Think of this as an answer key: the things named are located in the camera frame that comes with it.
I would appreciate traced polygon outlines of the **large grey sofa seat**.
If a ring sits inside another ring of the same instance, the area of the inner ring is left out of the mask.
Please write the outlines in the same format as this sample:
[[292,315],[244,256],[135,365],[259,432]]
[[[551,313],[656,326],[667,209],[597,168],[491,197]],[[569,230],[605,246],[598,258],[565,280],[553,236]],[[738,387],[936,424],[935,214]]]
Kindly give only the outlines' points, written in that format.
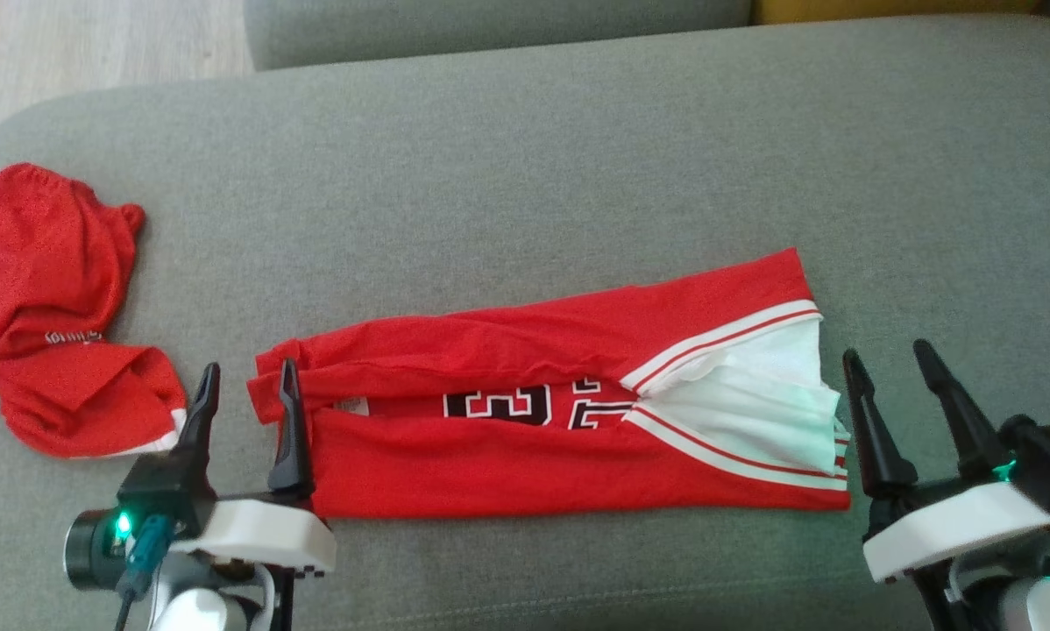
[[[245,382],[280,341],[655,283],[797,247],[844,388],[857,348],[922,479],[956,474],[912,341],[999,424],[1050,422],[1050,18],[686,31],[65,96],[0,124],[148,219],[116,337],[220,362],[211,482],[261,490]],[[61,568],[131,458],[59,462],[0,415],[0,631],[111,631]],[[295,631],[929,631],[844,513],[334,523]]]

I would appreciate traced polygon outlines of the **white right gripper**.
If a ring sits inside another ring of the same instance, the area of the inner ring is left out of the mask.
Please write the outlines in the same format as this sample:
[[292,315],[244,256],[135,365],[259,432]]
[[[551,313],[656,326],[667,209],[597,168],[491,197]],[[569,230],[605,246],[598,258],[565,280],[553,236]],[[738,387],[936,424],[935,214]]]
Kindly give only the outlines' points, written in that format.
[[[984,411],[978,407],[933,344],[914,340],[915,360],[923,382],[945,416],[958,457],[957,470],[967,482],[998,477],[1012,464]],[[914,463],[894,443],[875,400],[869,372],[855,349],[841,357],[847,387],[850,426],[859,458],[862,490],[873,500],[905,493],[918,483]],[[901,579],[942,560],[1029,535],[1050,527],[1050,511],[1013,484],[979,485],[903,516],[862,544],[875,583]]]

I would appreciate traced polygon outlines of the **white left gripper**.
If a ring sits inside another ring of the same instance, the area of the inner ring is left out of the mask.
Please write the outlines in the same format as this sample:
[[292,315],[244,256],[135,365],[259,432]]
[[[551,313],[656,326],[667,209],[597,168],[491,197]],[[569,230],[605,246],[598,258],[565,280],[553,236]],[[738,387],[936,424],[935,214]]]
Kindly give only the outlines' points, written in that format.
[[[296,363],[289,357],[280,371],[278,399],[284,405],[284,423],[275,462],[267,476],[268,490],[273,498],[311,498],[316,477],[309,451],[309,424]],[[194,467],[208,467],[219,403],[220,364],[211,362],[202,372],[178,434],[177,451]],[[275,564],[296,571],[332,572],[336,569],[337,540],[324,520],[303,508],[255,499],[218,500],[200,537],[173,542],[171,551],[201,551],[213,558]]]

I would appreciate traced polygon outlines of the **narrow grey sofa seat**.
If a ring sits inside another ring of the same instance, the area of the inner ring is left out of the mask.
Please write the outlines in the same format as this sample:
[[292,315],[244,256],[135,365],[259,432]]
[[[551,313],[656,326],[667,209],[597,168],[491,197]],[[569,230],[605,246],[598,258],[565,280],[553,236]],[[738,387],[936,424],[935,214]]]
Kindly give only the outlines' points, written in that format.
[[742,27],[753,0],[244,0],[259,71]]

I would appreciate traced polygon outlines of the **yellow sofa backrest cushion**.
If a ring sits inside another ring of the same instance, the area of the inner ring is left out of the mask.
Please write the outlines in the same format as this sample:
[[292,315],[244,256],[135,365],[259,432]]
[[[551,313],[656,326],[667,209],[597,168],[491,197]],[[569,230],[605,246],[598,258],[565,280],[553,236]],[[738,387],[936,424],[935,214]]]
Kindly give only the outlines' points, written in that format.
[[938,13],[1033,13],[1042,0],[752,0],[752,25]]

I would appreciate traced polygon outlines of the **red basketball shorts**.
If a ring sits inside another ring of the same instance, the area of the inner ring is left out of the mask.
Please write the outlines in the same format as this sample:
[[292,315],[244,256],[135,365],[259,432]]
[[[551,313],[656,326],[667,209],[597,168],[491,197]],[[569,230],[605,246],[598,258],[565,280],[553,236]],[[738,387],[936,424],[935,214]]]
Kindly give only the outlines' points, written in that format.
[[32,163],[0,171],[0,411],[12,435],[65,459],[164,451],[186,395],[152,346],[109,341],[135,272],[140,205]]

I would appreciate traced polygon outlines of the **red white basketball jersey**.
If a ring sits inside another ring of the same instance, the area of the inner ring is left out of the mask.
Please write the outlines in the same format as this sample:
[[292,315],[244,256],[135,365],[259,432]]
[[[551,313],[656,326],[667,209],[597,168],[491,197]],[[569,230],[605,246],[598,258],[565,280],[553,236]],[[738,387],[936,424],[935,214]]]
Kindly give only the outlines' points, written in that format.
[[548,302],[384,318],[255,359],[258,419],[293,360],[324,518],[850,506],[822,314],[795,249]]

